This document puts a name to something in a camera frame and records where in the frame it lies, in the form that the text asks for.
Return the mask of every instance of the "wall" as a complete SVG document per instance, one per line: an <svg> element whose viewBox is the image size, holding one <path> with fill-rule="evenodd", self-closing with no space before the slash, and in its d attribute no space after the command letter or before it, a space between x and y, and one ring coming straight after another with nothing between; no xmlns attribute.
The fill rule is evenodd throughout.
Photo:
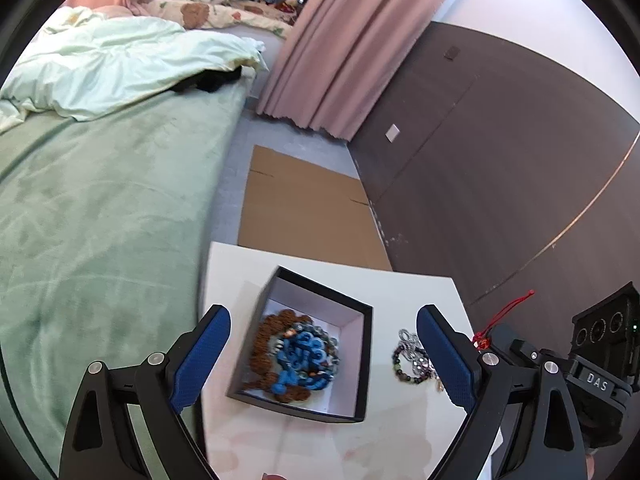
<svg viewBox="0 0 640 480"><path fill-rule="evenodd" d="M640 121L640 76L581 0L446 0L434 21L526 46L582 76Z"/></svg>

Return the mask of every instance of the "black box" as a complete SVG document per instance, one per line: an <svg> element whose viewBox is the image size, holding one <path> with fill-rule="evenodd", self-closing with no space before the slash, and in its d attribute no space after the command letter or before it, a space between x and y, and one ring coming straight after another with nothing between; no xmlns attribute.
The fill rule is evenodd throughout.
<svg viewBox="0 0 640 480"><path fill-rule="evenodd" d="M338 339L340 365L330 386L305 402L284 404L243 385L259 378L249 368L255 336L265 316L290 308L311 316ZM362 422L367 409L373 308L295 272L278 267L262 290L249 323L227 395L266 410L320 422Z"/></svg>

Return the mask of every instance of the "blue gripper pad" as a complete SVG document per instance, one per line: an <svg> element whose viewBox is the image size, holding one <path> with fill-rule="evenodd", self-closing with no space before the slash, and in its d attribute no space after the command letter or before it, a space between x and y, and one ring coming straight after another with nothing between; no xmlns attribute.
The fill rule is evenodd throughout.
<svg viewBox="0 0 640 480"><path fill-rule="evenodd" d="M176 413L192 406L231 334L231 316L221 307L174 375L170 402Z"/></svg>
<svg viewBox="0 0 640 480"><path fill-rule="evenodd" d="M416 325L418 338L427 351L429 359L433 362L433 366L449 394L449 399L456 406L460 406L467 413L470 413L476 405L476 394L473 375L464 359L456 351L426 306L418 311Z"/></svg>

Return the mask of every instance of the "wall outlet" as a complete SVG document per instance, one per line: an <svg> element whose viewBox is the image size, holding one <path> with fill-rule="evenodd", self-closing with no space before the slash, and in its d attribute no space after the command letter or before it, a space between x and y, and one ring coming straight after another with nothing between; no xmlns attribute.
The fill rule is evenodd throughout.
<svg viewBox="0 0 640 480"><path fill-rule="evenodd" d="M393 142L396 140L396 137L400 133L400 130L395 124L392 124L391 127L386 132L386 138L389 139L389 142Z"/></svg>

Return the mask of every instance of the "gray floor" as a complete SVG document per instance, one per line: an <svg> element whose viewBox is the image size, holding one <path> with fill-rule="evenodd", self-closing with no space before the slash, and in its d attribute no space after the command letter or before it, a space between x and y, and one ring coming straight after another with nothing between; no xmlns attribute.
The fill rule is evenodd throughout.
<svg viewBox="0 0 640 480"><path fill-rule="evenodd" d="M231 141L213 201L211 239L214 241L238 243L244 187L255 145L358 178L347 145L342 140L261 118L245 109Z"/></svg>

